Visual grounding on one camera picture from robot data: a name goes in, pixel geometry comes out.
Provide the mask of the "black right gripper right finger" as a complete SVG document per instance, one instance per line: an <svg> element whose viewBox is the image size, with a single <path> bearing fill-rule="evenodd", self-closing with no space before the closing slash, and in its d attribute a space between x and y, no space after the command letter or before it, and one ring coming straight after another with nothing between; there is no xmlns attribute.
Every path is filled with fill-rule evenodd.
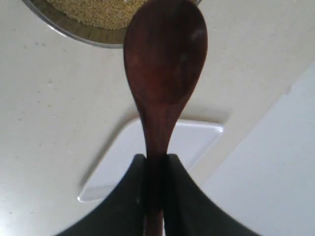
<svg viewBox="0 0 315 236"><path fill-rule="evenodd" d="M178 156L165 159L163 212L167 236L256 236L196 185Z"/></svg>

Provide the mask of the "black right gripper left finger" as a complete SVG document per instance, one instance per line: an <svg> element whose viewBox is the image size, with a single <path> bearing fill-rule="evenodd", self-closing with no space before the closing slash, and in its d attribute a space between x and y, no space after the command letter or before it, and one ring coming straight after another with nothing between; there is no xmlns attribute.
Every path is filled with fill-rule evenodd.
<svg viewBox="0 0 315 236"><path fill-rule="evenodd" d="M145 156L135 155L127 172L106 199L59 235L142 236L145 165Z"/></svg>

